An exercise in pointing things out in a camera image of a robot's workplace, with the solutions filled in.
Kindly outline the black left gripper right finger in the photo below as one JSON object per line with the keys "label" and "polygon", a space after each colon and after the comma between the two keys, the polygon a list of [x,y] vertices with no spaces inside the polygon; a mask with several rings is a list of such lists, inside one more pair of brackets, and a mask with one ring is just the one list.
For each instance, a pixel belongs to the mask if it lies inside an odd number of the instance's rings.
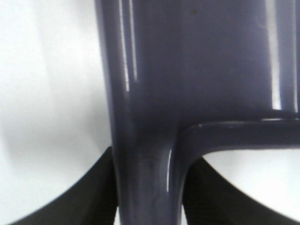
{"label": "black left gripper right finger", "polygon": [[298,225],[238,190],[201,158],[191,165],[182,199],[189,225]]}

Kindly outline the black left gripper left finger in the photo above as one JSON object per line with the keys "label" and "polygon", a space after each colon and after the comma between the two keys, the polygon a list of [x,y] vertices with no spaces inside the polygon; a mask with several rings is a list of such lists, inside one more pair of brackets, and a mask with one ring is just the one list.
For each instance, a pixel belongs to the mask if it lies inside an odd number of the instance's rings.
{"label": "black left gripper left finger", "polygon": [[70,189],[16,225],[112,225],[117,211],[117,188],[112,149]]}

